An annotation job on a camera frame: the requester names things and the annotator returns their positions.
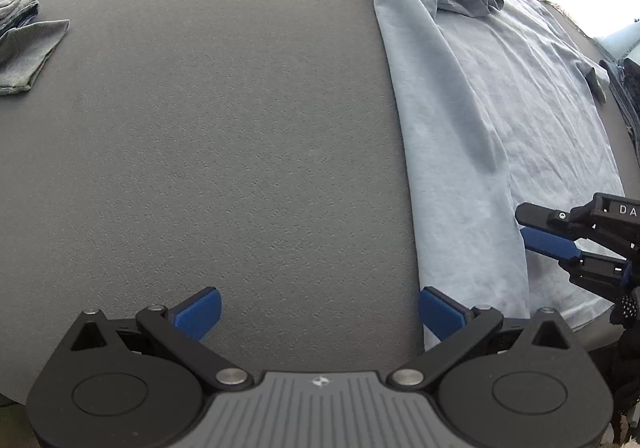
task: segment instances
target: silver screw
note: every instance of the silver screw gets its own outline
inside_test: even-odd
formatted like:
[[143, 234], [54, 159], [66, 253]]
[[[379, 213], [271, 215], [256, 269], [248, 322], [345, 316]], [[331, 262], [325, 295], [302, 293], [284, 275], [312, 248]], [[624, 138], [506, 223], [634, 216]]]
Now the silver screw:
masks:
[[400, 370], [396, 370], [391, 378], [402, 386], [414, 386], [424, 381], [422, 373], [414, 368], [401, 368]]
[[244, 383], [248, 378], [249, 375], [245, 370], [235, 367], [223, 368], [216, 374], [216, 379], [224, 384], [240, 384]]

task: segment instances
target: green gray fabric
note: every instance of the green gray fabric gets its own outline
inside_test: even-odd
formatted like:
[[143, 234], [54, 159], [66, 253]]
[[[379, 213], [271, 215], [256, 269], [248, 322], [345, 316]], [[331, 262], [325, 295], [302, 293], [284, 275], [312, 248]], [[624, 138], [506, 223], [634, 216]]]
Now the green gray fabric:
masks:
[[69, 21], [36, 22], [0, 37], [0, 95], [31, 89], [68, 26]]

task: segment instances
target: blue gripper pad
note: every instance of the blue gripper pad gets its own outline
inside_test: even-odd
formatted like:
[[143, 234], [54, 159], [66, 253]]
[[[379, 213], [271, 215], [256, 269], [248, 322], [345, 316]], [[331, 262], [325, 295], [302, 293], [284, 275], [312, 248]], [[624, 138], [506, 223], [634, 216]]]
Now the blue gripper pad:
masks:
[[434, 287], [425, 287], [420, 291], [418, 313], [422, 323], [440, 341], [462, 329], [473, 317], [471, 311]]
[[556, 261], [568, 261], [574, 257], [580, 257], [582, 254], [582, 250], [569, 239], [533, 228], [522, 228], [520, 234], [527, 250], [541, 253]]
[[222, 316], [222, 296], [215, 287], [206, 287], [169, 312], [174, 327], [200, 341]]

